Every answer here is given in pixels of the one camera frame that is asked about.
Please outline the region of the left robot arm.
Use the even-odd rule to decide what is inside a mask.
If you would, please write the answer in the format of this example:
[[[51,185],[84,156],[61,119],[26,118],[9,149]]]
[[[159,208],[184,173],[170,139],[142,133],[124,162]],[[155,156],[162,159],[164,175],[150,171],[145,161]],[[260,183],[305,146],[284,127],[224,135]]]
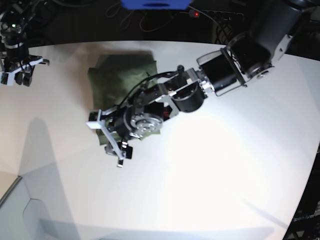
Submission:
[[[268,0],[249,29],[228,44],[197,59],[198,69],[179,65],[175,71],[142,79],[115,106],[92,111],[87,126],[107,140],[105,152],[118,167],[131,159],[128,142],[158,133],[165,121],[198,110],[210,93],[224,95],[251,80],[268,75],[285,54],[303,16],[320,5],[317,0]]]

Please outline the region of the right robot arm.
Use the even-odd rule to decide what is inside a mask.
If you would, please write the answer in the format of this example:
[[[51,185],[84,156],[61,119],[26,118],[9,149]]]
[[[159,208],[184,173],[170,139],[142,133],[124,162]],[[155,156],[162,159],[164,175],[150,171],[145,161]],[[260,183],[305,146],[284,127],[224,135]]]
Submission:
[[[0,2],[0,83],[29,87],[35,66],[49,65],[42,56],[31,55],[27,27],[46,0],[2,0]]]

